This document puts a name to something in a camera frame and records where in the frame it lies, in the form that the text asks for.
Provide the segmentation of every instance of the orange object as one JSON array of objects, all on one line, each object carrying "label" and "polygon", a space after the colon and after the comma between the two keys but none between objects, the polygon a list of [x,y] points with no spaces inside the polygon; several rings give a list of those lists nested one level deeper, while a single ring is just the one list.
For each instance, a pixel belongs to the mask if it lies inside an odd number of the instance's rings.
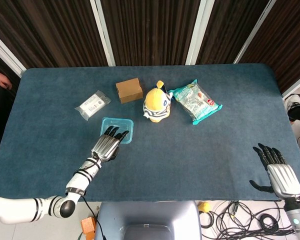
[{"label": "orange object", "polygon": [[85,235],[85,240],[94,240],[95,239],[95,232],[89,232]]},{"label": "orange object", "polygon": [[88,218],[81,220],[81,228],[82,228],[83,234],[85,234],[86,240],[95,239],[96,221],[93,217],[88,217]]}]

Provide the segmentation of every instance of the cardboard box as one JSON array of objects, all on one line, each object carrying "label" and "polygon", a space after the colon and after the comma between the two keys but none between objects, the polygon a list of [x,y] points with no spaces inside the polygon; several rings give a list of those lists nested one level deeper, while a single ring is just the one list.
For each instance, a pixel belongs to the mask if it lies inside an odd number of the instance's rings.
[{"label": "cardboard box", "polygon": [[85,240],[94,240],[96,233],[96,221],[93,217],[81,220],[81,228],[85,234]]},{"label": "cardboard box", "polygon": [[118,82],[115,86],[122,104],[143,98],[143,92],[138,78]]}]

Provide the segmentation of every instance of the person's hand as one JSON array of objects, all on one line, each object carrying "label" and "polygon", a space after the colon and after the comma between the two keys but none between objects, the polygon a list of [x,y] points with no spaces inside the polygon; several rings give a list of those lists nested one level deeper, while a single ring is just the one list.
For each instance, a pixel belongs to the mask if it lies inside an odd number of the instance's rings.
[{"label": "person's hand", "polygon": [[2,73],[0,73],[0,87],[4,88],[4,89],[9,89],[11,90],[12,88],[12,83],[10,82],[10,80],[3,75]]}]

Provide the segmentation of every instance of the snack bag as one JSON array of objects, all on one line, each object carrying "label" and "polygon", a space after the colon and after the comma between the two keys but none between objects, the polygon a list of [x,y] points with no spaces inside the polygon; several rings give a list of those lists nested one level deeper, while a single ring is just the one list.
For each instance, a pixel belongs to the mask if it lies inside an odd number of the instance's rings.
[{"label": "snack bag", "polygon": [[170,90],[174,98],[192,117],[192,124],[197,125],[222,108],[214,102],[209,95],[199,86],[197,79],[187,86]]}]

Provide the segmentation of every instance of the blue felt surface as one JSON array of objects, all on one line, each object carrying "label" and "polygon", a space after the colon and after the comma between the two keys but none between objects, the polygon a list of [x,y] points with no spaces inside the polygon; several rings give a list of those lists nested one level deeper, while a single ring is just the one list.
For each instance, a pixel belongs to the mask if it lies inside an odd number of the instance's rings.
[{"label": "blue felt surface", "polygon": [[[158,80],[175,89],[198,79],[223,108],[192,125],[175,101],[152,123],[143,100],[121,104],[115,83],[138,77],[146,93]],[[74,108],[96,90],[112,102],[85,121]],[[249,183],[269,183],[252,146],[282,151],[300,181],[300,152],[273,72],[262,64],[37,68],[21,79],[0,146],[0,196],[64,195],[96,143],[103,117],[134,121],[133,139],[103,164],[89,201],[270,200]]]}]

